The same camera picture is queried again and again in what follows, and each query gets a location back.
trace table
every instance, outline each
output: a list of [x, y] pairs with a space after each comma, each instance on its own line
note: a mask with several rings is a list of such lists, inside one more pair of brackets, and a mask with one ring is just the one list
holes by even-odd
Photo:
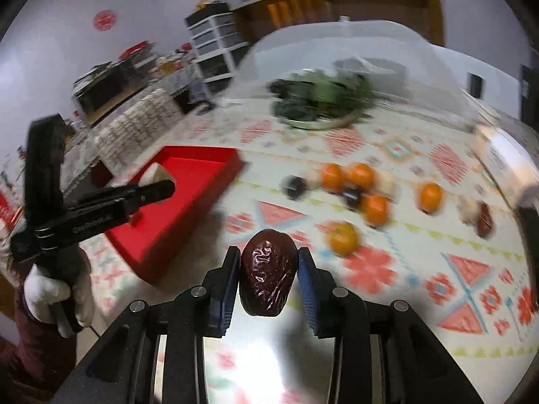
[[[249, 99], [206, 115], [192, 113], [118, 179], [125, 181], [165, 144], [237, 147], [248, 163], [159, 287], [137, 278], [103, 235], [82, 243], [102, 312], [111, 321], [136, 298], [173, 299], [220, 266], [229, 245], [242, 248], [254, 233], [271, 227], [289, 233], [299, 247], [308, 246], [318, 267], [366, 301], [408, 301], [483, 400], [505, 401], [539, 349], [539, 327], [529, 309], [529, 275], [516, 221], [471, 153], [472, 135], [381, 107], [369, 121], [346, 129], [304, 131], [280, 124], [269, 107], [267, 99]], [[391, 222], [383, 229], [367, 227], [359, 214], [322, 190], [300, 201], [288, 200], [280, 190], [285, 176], [322, 162], [352, 161], [391, 170], [399, 179]], [[446, 202], [436, 216], [416, 208], [416, 187], [424, 181], [445, 189]], [[495, 232], [488, 240], [460, 222], [456, 203], [464, 193], [490, 205]], [[332, 220], [349, 221], [361, 231], [363, 244], [353, 260], [338, 258], [324, 244]], [[248, 316], [239, 298], [235, 307], [226, 337], [205, 340], [210, 402], [325, 402], [332, 341], [312, 335], [297, 285], [277, 318]], [[263, 377], [257, 374], [260, 359], [267, 366]], [[157, 384], [162, 345], [158, 360]]]

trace red wall decoration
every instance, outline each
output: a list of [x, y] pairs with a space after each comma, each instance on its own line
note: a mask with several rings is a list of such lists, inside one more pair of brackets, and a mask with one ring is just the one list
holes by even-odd
[[116, 24], [118, 16], [113, 10], [102, 10], [94, 17], [94, 27], [100, 31], [110, 30]]

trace silver screw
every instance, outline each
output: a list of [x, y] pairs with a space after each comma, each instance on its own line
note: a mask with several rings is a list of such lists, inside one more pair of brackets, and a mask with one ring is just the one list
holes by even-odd
[[206, 294], [206, 289], [202, 287], [201, 285], [198, 285], [191, 289], [191, 295], [196, 298], [200, 298], [200, 296], [204, 296], [205, 294]]
[[406, 311], [408, 309], [408, 304], [404, 301], [395, 301], [393, 308], [397, 311]]
[[335, 287], [333, 289], [333, 296], [336, 298], [346, 298], [348, 296], [348, 290], [344, 287]]
[[133, 313], [138, 313], [139, 311], [144, 310], [146, 306], [144, 305], [144, 301], [133, 301], [129, 305], [129, 309]]

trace red tray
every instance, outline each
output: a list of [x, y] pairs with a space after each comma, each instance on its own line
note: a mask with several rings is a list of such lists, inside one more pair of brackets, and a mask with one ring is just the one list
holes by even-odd
[[138, 182], [152, 163], [174, 176], [176, 191], [164, 202], [142, 207], [134, 226], [117, 226], [105, 235], [139, 277], [155, 284], [243, 162], [233, 148], [165, 146], [130, 182]]

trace green vegetable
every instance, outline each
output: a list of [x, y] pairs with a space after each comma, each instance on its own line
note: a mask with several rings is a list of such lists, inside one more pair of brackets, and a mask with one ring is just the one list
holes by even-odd
[[277, 117], [296, 121], [340, 118], [372, 107], [377, 99], [368, 79], [359, 74], [330, 77], [323, 71], [293, 74], [291, 80], [276, 79], [268, 90], [278, 96], [273, 104]]

